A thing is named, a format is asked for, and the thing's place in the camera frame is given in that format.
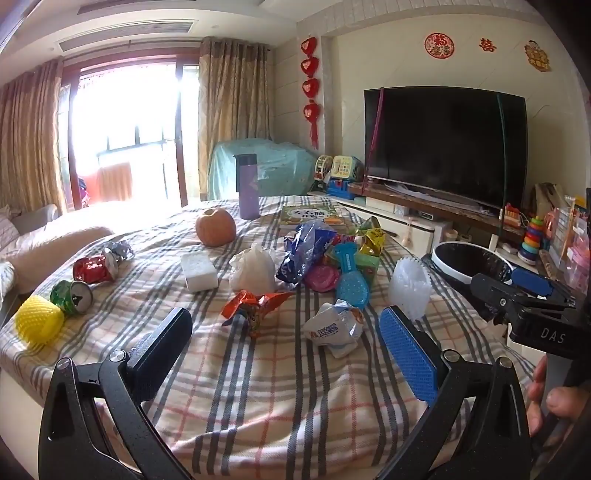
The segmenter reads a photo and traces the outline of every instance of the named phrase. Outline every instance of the plaid tablecloth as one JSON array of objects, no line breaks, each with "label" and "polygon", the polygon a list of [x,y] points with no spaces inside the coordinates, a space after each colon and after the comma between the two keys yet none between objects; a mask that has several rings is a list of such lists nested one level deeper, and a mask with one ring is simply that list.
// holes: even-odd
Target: plaid tablecloth
[{"label": "plaid tablecloth", "polygon": [[[241,478],[311,479],[381,465],[391,459],[424,412],[379,335],[378,317],[388,305],[388,283],[396,261],[409,253],[389,240],[364,311],[367,328],[359,346],[335,359],[302,336],[301,328],[333,293],[300,286],[267,317],[262,336],[248,336],[246,325],[221,327],[220,311],[233,296],[229,260],[254,241],[283,252],[283,205],[329,202],[316,197],[265,197],[261,217],[241,220],[236,201],[221,204],[236,218],[238,236],[229,245],[205,248],[195,236],[197,209],[184,209],[154,228],[116,237],[135,248],[114,284],[94,286],[95,302],[83,317],[69,319],[58,339],[27,349],[11,320],[0,332],[0,367],[41,404],[59,358],[77,364],[102,361],[115,349],[131,349],[154,330],[173,307],[193,316],[193,336],[156,398],[144,404],[148,418],[185,467],[195,474]],[[213,202],[203,205],[211,206]],[[337,207],[349,222],[359,219]],[[72,264],[100,253],[106,241],[91,244],[48,278],[35,292],[45,298],[58,280],[72,277]],[[187,291],[180,255],[206,251],[219,272],[220,286],[198,294]],[[532,365],[507,351],[486,329],[466,300],[431,273],[433,293],[417,322],[442,348],[465,359],[514,360],[522,385]],[[465,402],[450,440],[469,413]],[[103,412],[107,424],[109,417]],[[107,431],[121,440],[112,425]]]}]

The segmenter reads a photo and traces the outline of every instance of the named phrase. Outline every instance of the human hand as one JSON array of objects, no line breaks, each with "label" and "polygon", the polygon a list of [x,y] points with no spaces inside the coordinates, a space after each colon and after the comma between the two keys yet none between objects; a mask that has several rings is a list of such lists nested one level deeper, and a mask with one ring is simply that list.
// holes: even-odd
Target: human hand
[{"label": "human hand", "polygon": [[[548,358],[544,356],[535,367],[534,381],[527,389],[527,396],[531,400],[530,407],[527,410],[527,424],[530,429],[530,436],[539,431],[543,422],[540,403],[544,395],[547,364]],[[557,417],[574,422],[581,415],[590,395],[590,392],[582,388],[558,387],[550,391],[546,398],[546,404],[548,410]]]}]

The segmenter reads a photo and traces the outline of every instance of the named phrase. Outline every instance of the water bottle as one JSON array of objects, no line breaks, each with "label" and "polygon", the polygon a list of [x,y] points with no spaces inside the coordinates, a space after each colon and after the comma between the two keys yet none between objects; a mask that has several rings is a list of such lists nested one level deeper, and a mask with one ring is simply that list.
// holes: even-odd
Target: water bottle
[{"label": "water bottle", "polygon": [[256,154],[234,155],[236,159],[236,191],[240,204],[240,218],[254,220],[260,217],[258,203],[258,167]]}]

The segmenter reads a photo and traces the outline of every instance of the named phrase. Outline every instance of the black tv screen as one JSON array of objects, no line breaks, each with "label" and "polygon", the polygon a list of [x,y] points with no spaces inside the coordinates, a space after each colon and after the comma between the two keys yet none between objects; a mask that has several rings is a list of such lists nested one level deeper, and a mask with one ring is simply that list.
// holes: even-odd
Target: black tv screen
[{"label": "black tv screen", "polygon": [[521,206],[527,174],[525,99],[460,87],[384,90],[375,156],[369,159],[379,89],[365,93],[368,175],[463,196],[501,207],[505,117],[507,202]]}]

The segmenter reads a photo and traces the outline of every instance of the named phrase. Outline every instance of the book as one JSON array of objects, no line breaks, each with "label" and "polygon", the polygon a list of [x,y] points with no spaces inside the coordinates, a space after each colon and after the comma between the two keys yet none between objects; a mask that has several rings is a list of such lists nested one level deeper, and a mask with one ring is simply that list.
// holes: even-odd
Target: book
[{"label": "book", "polygon": [[280,227],[293,229],[310,220],[322,220],[335,229],[345,225],[345,221],[332,205],[286,205],[281,211]]}]

